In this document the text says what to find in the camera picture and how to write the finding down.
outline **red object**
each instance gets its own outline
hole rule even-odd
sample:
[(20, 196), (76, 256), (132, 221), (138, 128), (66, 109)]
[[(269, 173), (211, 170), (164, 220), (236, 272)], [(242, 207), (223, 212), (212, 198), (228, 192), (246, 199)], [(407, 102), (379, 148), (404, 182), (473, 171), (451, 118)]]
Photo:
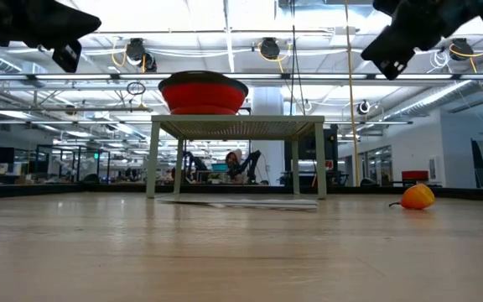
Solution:
[(172, 74), (158, 88), (171, 114), (234, 115), (248, 93), (240, 81), (209, 71)]
[(428, 180), (428, 171), (402, 171), (402, 180)]

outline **floor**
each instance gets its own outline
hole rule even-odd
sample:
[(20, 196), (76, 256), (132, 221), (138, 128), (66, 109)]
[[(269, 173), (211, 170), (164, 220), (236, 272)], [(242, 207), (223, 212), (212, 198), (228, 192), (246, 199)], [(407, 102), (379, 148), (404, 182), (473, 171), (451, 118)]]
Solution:
[(316, 212), (144, 194), (0, 200), (0, 301), (483, 301), (483, 202)]

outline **person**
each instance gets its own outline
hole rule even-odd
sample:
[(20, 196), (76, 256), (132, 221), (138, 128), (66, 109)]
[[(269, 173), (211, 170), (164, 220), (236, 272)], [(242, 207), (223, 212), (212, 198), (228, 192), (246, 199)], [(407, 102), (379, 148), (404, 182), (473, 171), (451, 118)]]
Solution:
[(225, 163), (228, 167), (227, 174), (231, 177), (231, 181), (235, 185), (255, 184), (256, 175), (255, 169), (257, 167), (258, 159), (260, 158), (260, 151), (255, 151), (242, 162), (242, 151), (240, 149), (229, 152), (226, 155)]

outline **orange ball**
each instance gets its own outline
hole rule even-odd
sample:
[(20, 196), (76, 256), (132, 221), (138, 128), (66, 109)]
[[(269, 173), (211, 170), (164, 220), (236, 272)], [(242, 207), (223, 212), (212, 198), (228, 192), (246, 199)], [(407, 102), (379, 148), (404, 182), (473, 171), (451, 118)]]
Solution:
[(414, 185), (402, 196), (400, 205), (406, 209), (422, 210), (435, 203), (435, 195), (425, 184)]

